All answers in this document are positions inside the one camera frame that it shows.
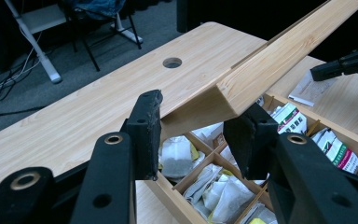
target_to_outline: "gray carpet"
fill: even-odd
[[[50,105],[181,35],[176,31],[175,0],[171,2],[160,1],[157,5],[150,6],[146,10],[137,10],[132,19],[138,36],[144,40],[142,49],[138,49],[135,43],[130,42],[122,35],[113,36],[94,46],[91,51],[100,65],[100,72],[95,70],[80,41],[76,42],[78,52],[74,52],[71,43],[58,46],[55,50],[46,51],[51,62],[62,76],[62,82],[52,84],[42,65],[37,65],[28,77],[21,76],[17,79],[23,78],[0,102],[0,114]],[[130,24],[128,19],[122,20],[122,22],[124,27],[128,27]],[[93,39],[99,39],[100,36],[109,33],[108,25],[91,33],[88,36],[88,41],[92,42]],[[12,67],[23,62],[26,56],[20,57],[13,63]],[[0,131],[34,112],[1,116]]]

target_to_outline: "screw hole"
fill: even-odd
[[[22,174],[11,182],[10,188],[14,190],[28,189],[36,184],[39,179],[40,174],[38,172]]]
[[[307,143],[307,139],[305,139],[302,136],[298,136],[294,134],[288,135],[287,139],[294,144],[305,145]]]
[[[123,141],[123,137],[120,135],[110,135],[105,138],[105,143],[108,145],[117,144]]]
[[[109,205],[112,202],[112,197],[109,194],[100,194],[95,197],[92,204],[97,208],[103,208]]]

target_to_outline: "wooden drawer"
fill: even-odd
[[[264,100],[265,103],[263,107],[266,110],[273,110],[278,105],[284,105],[287,102],[291,102],[290,100],[281,96],[272,96],[268,94],[264,96]],[[329,127],[334,131],[338,139],[345,143],[358,156],[358,135],[341,128],[335,123],[321,118],[320,116],[303,108],[301,105],[293,102],[291,103],[295,104],[299,111],[307,117],[307,126],[309,130],[307,134],[314,134],[324,127]],[[207,223],[204,218],[192,207],[192,205],[182,196],[182,194],[194,183],[201,170],[210,163],[222,166],[223,168],[229,170],[243,183],[243,185],[245,185],[255,194],[255,197],[248,205],[248,207],[241,212],[241,216],[237,219],[237,221],[240,221],[241,217],[246,215],[250,207],[257,200],[265,204],[268,209],[273,211],[268,194],[268,182],[264,188],[262,188],[253,181],[242,179],[241,172],[220,155],[223,148],[227,145],[226,143],[220,147],[217,147],[216,149],[213,149],[203,143],[193,133],[187,133],[185,134],[185,137],[193,143],[197,150],[205,153],[206,158],[204,161],[175,186],[171,184],[162,174],[158,174],[158,181],[156,182],[146,181],[147,186],[152,189],[152,191],[158,196],[158,198],[164,203],[164,205],[171,211],[172,215],[175,216],[175,218],[180,223]]]

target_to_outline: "clamp jaw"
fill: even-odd
[[[338,60],[315,66],[310,72],[314,81],[358,73],[358,49]]]
[[[46,167],[0,183],[0,223],[136,223],[135,180],[157,180],[160,91],[141,94],[120,132],[101,136],[91,158],[56,177]]]

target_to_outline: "desk grommet hole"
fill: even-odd
[[[177,68],[182,65],[182,60],[180,58],[168,58],[162,62],[162,65],[166,68]]]

